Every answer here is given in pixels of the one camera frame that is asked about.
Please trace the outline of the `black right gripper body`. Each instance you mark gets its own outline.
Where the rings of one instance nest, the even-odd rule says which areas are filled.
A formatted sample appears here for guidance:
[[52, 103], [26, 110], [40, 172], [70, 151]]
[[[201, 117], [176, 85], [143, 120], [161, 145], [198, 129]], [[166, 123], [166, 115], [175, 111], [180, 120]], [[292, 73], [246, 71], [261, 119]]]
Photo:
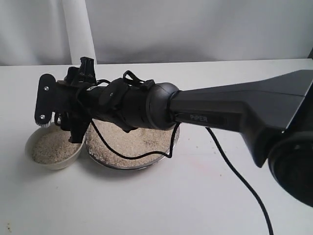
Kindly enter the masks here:
[[101, 86], [101, 81], [80, 82], [78, 68], [71, 67], [67, 78], [56, 81], [55, 114], [59, 126], [70, 131], [69, 115], [110, 122], [125, 132], [137, 128], [152, 129], [147, 114], [147, 97], [152, 80], [143, 81], [130, 70], [121, 78]]

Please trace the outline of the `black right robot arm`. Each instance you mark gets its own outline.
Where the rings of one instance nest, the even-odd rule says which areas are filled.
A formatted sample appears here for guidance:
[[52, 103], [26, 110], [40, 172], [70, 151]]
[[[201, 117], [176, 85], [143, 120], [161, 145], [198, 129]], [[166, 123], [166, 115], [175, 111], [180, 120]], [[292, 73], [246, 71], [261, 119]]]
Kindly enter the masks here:
[[276, 182], [298, 201], [313, 204], [313, 72], [182, 91], [171, 83], [143, 81], [131, 71], [105, 86], [93, 60], [81, 58], [57, 82], [53, 111], [79, 141], [92, 119], [125, 132], [170, 130], [178, 123], [238, 132], [254, 163], [268, 163]]

